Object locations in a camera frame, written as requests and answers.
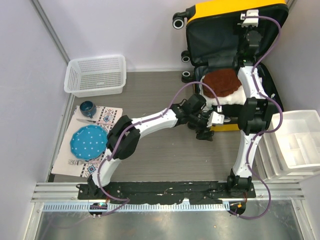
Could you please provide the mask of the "yellow cartoon hard-shell suitcase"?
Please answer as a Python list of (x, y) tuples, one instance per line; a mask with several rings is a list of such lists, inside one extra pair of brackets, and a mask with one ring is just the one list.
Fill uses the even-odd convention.
[(247, 97), (243, 106), (231, 106), (246, 134), (266, 131), (278, 111), (277, 103), (264, 93), (259, 61), (271, 49), (288, 13), (283, 0), (213, 0), (173, 15), (173, 27), (186, 29), (187, 50), (181, 56), (194, 66), (193, 75), (182, 76), (184, 83), (199, 82), (214, 71), (232, 69), (239, 74), (248, 69), (257, 96)]

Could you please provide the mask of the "white fluffy towel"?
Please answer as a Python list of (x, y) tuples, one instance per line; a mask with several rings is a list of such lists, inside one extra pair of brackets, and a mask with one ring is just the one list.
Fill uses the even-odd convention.
[[(206, 100), (206, 108), (210, 109), (212, 106), (217, 106), (218, 102), (215, 98), (215, 96), (212, 94), (212, 92), (205, 87), (204, 85), (200, 84), (200, 94), (205, 98)], [(226, 97), (217, 97), (220, 105), (244, 105), (244, 103), (247, 100), (247, 96), (245, 93), (245, 90), (243, 88), (242, 82), (240, 88), (235, 91), (233, 94), (226, 96)]]

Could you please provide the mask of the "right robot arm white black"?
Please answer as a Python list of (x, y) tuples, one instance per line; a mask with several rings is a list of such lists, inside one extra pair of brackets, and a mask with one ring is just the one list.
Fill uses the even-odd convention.
[(215, 192), (239, 198), (255, 197), (252, 164), (261, 136), (268, 132), (272, 116), (281, 106), (264, 91), (256, 67), (272, 50), (280, 36), (281, 24), (241, 27), (231, 24), (200, 23), (186, 30), (187, 49), (194, 66), (194, 79), (222, 70), (232, 70), (242, 84), (246, 101), (237, 114), (241, 139), (238, 155), (227, 181), (217, 184)]

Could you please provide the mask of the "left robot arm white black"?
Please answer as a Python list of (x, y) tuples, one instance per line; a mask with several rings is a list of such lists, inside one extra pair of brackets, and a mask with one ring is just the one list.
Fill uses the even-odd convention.
[(154, 132), (189, 124), (200, 139), (211, 139), (210, 131), (213, 109), (204, 110), (206, 99), (200, 94), (193, 94), (189, 99), (173, 103), (168, 108), (140, 118), (122, 116), (107, 135), (104, 159), (96, 172), (87, 179), (88, 194), (100, 200), (107, 192), (106, 186), (122, 160), (135, 152), (139, 141)]

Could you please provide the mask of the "brown towel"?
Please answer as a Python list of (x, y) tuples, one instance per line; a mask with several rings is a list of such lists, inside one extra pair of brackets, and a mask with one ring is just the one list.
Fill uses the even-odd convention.
[(227, 97), (236, 92), (242, 85), (232, 68), (219, 69), (207, 73), (202, 82), (207, 84), (217, 97)]

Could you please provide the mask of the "white perforated plastic basket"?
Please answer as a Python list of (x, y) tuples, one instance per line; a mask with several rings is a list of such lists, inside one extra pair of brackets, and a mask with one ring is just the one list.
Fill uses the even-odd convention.
[(77, 98), (116, 95), (123, 92), (127, 79), (126, 59), (121, 54), (70, 60), (64, 91)]

